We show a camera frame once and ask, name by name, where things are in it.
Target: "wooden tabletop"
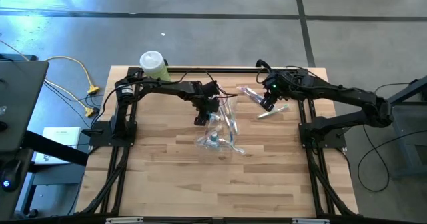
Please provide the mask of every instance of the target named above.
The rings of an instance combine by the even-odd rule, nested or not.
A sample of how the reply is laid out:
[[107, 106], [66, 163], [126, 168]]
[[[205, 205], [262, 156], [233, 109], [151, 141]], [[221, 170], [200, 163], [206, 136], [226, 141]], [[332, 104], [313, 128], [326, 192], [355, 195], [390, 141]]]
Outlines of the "wooden tabletop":
[[[127, 75], [127, 69], [111, 67], [105, 93]], [[310, 71], [327, 80], [324, 68]], [[181, 76], [182, 73], [171, 74], [173, 80]], [[257, 120], [264, 110], [236, 89], [247, 85], [262, 93], [255, 74], [212, 76], [228, 93], [239, 93], [234, 97], [240, 132], [236, 146], [246, 154], [215, 153], [196, 147], [195, 138], [205, 127], [193, 124], [197, 111], [191, 103], [175, 96], [149, 94], [137, 107], [137, 139], [129, 155], [120, 215], [314, 217], [307, 159], [298, 135], [300, 116], [296, 101], [288, 101], [286, 111]], [[205, 73], [190, 73], [185, 80], [210, 81]], [[102, 121], [110, 119], [115, 102], [112, 95]], [[319, 99], [314, 103], [318, 115], [335, 116], [332, 101]], [[111, 147], [101, 147], [89, 156], [76, 211], [87, 207], [105, 183], [110, 155]], [[346, 160], [334, 149], [325, 149], [324, 155], [332, 187], [357, 212]], [[322, 188], [320, 192], [326, 210]], [[109, 208], [114, 197], [115, 186]]]

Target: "mounting plate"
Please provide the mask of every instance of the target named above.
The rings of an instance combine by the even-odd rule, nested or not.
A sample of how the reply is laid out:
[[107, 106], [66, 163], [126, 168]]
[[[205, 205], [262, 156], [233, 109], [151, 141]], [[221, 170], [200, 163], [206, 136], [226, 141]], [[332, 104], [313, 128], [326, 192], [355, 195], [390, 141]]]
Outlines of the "mounting plate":
[[114, 139], [111, 138], [111, 126], [109, 121], [97, 121], [93, 126], [93, 130], [103, 130], [102, 133], [91, 134], [89, 144], [94, 147], [131, 147], [135, 142], [137, 123], [127, 123], [129, 135], [124, 138]]
[[345, 148], [347, 147], [346, 139], [344, 138], [342, 129], [335, 129], [325, 135], [322, 141], [316, 141], [312, 137], [310, 130], [307, 129], [307, 124], [300, 123], [298, 129], [300, 131], [300, 141], [303, 148]]

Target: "wooden table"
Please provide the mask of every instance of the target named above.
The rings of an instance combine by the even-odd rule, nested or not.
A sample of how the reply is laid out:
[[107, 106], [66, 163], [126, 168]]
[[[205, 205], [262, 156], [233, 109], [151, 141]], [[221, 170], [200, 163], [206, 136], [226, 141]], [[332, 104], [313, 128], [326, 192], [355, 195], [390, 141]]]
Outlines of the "wooden table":
[[[126, 76], [127, 69], [126, 66], [111, 67], [106, 93]], [[310, 71], [327, 80], [324, 68]], [[255, 82], [255, 74], [212, 75], [228, 93], [239, 93], [236, 87], [240, 85], [247, 85], [257, 93], [263, 91]], [[178, 80], [182, 73], [171, 76]], [[190, 73], [185, 80], [210, 81], [205, 73]], [[298, 136], [300, 116], [296, 101], [288, 101], [287, 111], [258, 121], [256, 117], [264, 110], [242, 93], [235, 98], [240, 130], [236, 145], [245, 149], [245, 155], [197, 148], [194, 140], [205, 127], [193, 124], [197, 111], [188, 101], [152, 93], [138, 103], [137, 140], [129, 155], [120, 215], [315, 216], [306, 154]], [[115, 102], [112, 95], [101, 120], [110, 119]], [[319, 116], [335, 116], [332, 101], [319, 99], [314, 103]], [[76, 211], [87, 207], [105, 183], [110, 155], [111, 147], [101, 147], [89, 157]], [[324, 155], [332, 187], [357, 213], [346, 160], [334, 149], [325, 149]], [[323, 188], [320, 193], [326, 210]], [[115, 186], [109, 208], [114, 197]]]

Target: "white lid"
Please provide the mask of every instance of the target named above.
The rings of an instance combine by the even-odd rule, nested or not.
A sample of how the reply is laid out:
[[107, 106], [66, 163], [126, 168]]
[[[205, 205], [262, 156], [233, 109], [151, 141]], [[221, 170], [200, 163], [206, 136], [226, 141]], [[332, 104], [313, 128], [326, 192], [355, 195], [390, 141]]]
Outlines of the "white lid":
[[142, 69], [147, 73], [161, 71], [165, 63], [163, 57], [158, 51], [147, 51], [139, 59]]

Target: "gray floor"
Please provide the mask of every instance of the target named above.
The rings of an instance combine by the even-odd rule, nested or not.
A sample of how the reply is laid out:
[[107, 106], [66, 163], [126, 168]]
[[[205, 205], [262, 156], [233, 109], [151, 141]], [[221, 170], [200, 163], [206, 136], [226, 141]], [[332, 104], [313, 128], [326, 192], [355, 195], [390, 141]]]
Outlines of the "gray floor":
[[[426, 0], [303, 0], [307, 15], [426, 16]], [[296, 0], [0, 0], [0, 8], [123, 13], [196, 13], [297, 15]], [[308, 21], [316, 67], [326, 67], [331, 82], [375, 90], [379, 85], [407, 82], [427, 74], [427, 22]], [[171, 65], [253, 66], [257, 59], [271, 65], [307, 67], [298, 20], [145, 19], [0, 16], [0, 38], [40, 59], [68, 55], [83, 61], [97, 85], [105, 85], [111, 65], [137, 65], [145, 51], [160, 51]], [[0, 53], [11, 53], [0, 46]], [[52, 61], [48, 78], [84, 97], [83, 71], [68, 61]], [[388, 97], [399, 87], [379, 94]], [[81, 107], [72, 104], [83, 112]], [[336, 104], [337, 114], [353, 107]], [[43, 88], [29, 129], [84, 126], [70, 108]], [[395, 135], [391, 128], [368, 128], [379, 144]], [[368, 217], [427, 222], [427, 178], [392, 179], [381, 193], [363, 189], [357, 163], [369, 150], [362, 128], [346, 134], [353, 184], [361, 214]], [[396, 144], [381, 149], [391, 171], [402, 167]], [[375, 155], [362, 165], [362, 178], [371, 188], [385, 181]], [[71, 205], [58, 202], [76, 187], [40, 187], [33, 206], [42, 215], [65, 214]], [[57, 194], [46, 195], [51, 189]], [[52, 205], [40, 203], [50, 199]]]

